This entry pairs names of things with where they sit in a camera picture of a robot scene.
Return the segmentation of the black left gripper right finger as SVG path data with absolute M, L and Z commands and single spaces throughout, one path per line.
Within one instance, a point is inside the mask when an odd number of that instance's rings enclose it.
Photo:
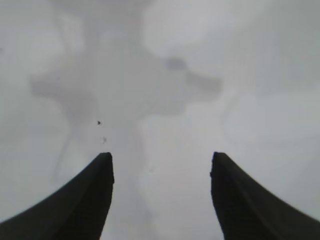
M 212 156 L 211 197 L 226 240 L 318 240 L 320 222 L 272 194 L 227 154 Z

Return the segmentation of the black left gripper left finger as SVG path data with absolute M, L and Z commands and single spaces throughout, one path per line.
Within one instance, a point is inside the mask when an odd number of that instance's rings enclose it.
M 0 224 L 2 240 L 99 240 L 112 202 L 111 153 L 100 153 L 59 190 Z

